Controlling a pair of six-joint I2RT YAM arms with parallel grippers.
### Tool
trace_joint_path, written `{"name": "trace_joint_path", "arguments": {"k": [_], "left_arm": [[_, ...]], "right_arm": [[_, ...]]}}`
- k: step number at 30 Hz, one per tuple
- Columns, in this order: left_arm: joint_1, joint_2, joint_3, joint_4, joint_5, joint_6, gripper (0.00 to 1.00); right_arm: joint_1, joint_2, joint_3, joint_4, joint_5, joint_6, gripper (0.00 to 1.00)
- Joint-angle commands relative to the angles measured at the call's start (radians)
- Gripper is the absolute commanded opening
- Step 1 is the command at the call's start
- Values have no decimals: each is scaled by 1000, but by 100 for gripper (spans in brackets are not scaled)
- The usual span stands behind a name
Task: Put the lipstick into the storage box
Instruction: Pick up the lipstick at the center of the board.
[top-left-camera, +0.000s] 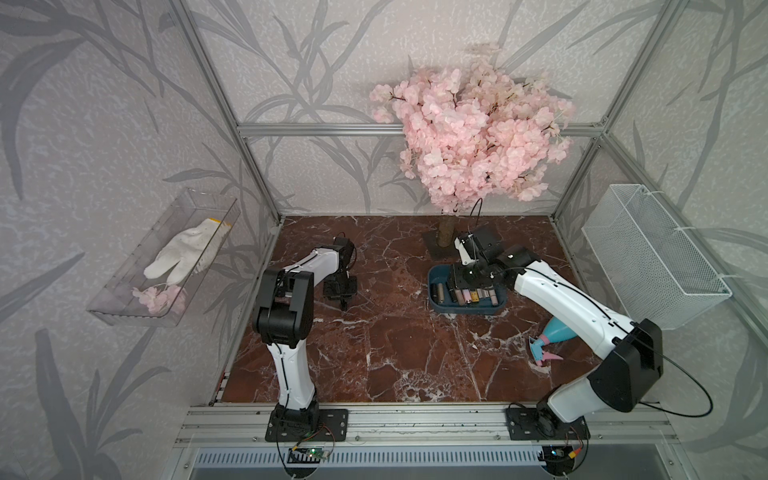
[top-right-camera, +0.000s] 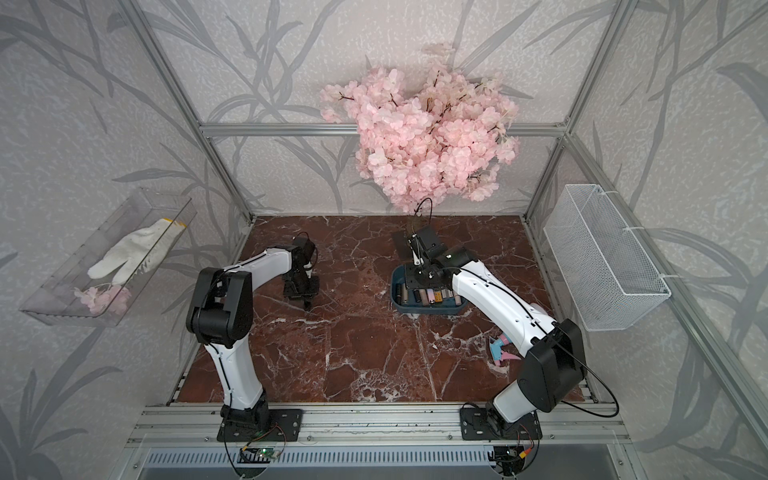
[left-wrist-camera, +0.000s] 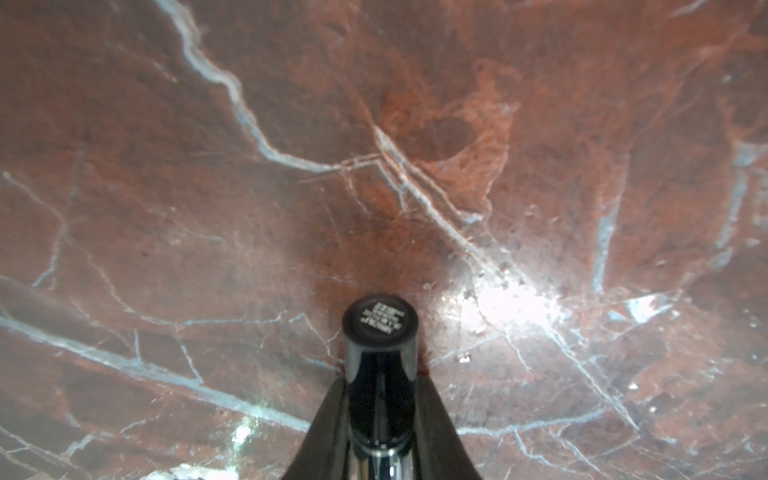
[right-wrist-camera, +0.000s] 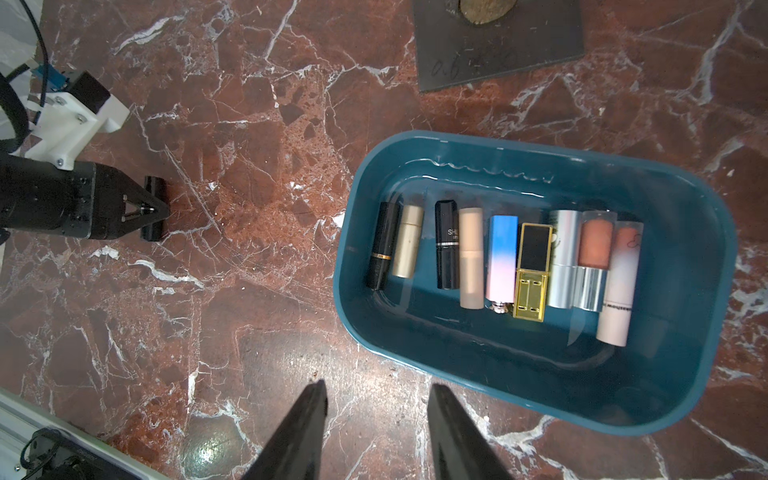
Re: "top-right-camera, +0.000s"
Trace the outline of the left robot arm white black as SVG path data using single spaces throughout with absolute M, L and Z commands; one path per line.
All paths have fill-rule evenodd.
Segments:
M 222 417 L 236 425 L 264 430 L 268 421 L 266 390 L 255 373 L 248 335 L 253 325 L 253 292 L 275 278 L 283 295 L 311 309 L 320 281 L 313 274 L 317 248 L 306 235 L 223 268 L 200 271 L 186 318 L 186 328 L 215 363 L 224 392 Z

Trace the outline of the teal plastic storage box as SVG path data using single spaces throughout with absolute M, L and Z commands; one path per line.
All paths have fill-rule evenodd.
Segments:
M 464 298 L 462 299 L 462 304 L 460 306 L 457 306 L 455 304 L 454 298 L 449 299 L 447 302 L 442 303 L 434 303 L 434 304 L 428 304 L 423 305 L 421 301 L 418 304 L 414 304 L 411 297 L 411 291 L 415 288 L 409 288 L 409 303 L 407 305 L 401 305 L 395 303 L 394 298 L 394 286 L 397 284 L 406 284 L 406 277 L 405 277 L 405 267 L 404 266 L 398 266 L 396 267 L 391 276 L 390 276 L 390 301 L 393 304 L 394 308 L 403 314 L 412 314 L 412 315 L 443 315 L 443 316 L 455 316 L 462 313 L 469 305 L 469 302 Z

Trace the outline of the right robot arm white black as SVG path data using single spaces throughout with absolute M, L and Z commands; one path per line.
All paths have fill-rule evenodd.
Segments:
M 587 373 L 580 328 L 525 302 L 464 246 L 447 247 L 430 226 L 393 236 L 406 283 L 448 289 L 478 308 L 522 357 L 516 380 L 490 402 L 488 413 L 506 426 L 536 411 L 550 412 Z

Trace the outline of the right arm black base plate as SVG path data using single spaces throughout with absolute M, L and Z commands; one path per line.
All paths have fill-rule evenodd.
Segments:
M 493 407 L 480 407 L 465 402 L 459 409 L 463 440 L 516 440 L 536 443 L 542 430 L 536 412 L 530 412 L 515 422 L 506 421 Z

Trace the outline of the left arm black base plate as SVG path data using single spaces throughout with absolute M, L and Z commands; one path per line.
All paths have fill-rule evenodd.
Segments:
M 222 423 L 216 440 L 232 443 L 247 441 L 296 442 L 304 411 L 268 409 L 267 411 L 222 409 Z

